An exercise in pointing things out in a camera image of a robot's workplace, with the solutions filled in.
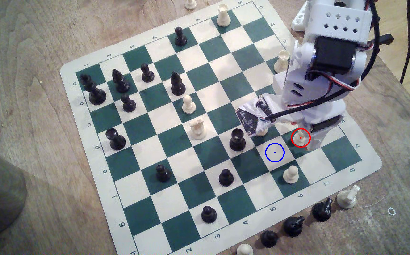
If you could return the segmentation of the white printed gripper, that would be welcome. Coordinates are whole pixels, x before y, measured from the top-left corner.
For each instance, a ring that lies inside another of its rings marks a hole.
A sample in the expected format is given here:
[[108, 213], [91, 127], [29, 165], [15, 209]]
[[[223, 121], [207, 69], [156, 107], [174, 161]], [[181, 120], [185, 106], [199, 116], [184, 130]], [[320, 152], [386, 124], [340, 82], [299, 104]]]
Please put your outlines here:
[[310, 143], [308, 150], [315, 150], [321, 146], [327, 133], [332, 130], [328, 126], [337, 123], [337, 120], [329, 119], [342, 115], [346, 109], [343, 100], [326, 102], [321, 105], [304, 109], [299, 112], [286, 115], [286, 123], [297, 124], [300, 128], [307, 129], [310, 132]]

